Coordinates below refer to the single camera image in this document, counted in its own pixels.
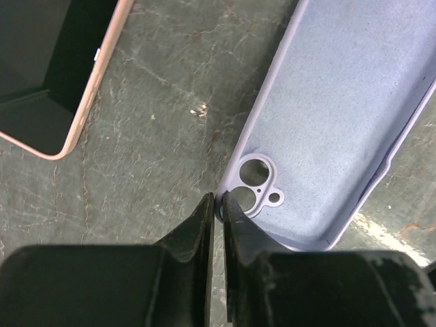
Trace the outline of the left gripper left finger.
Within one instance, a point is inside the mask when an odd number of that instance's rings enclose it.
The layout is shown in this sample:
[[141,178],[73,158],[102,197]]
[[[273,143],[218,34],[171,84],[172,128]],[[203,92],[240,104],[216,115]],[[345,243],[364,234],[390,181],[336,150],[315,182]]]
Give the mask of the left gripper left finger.
[[207,326],[214,197],[151,245],[31,245],[1,265],[2,326]]

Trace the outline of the lavender phone case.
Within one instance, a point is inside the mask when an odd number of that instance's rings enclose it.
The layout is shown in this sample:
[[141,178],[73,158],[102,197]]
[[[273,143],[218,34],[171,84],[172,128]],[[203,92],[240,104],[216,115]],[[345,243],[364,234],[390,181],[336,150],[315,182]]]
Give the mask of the lavender phone case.
[[246,187],[246,211],[296,251],[325,251],[390,168],[435,90],[434,1],[299,1],[215,196]]

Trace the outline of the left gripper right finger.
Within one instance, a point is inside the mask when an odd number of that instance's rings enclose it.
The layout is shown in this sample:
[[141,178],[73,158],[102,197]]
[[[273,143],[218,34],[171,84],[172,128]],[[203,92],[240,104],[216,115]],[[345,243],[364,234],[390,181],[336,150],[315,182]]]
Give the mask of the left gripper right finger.
[[291,251],[223,196],[233,326],[434,326],[435,270],[399,251]]

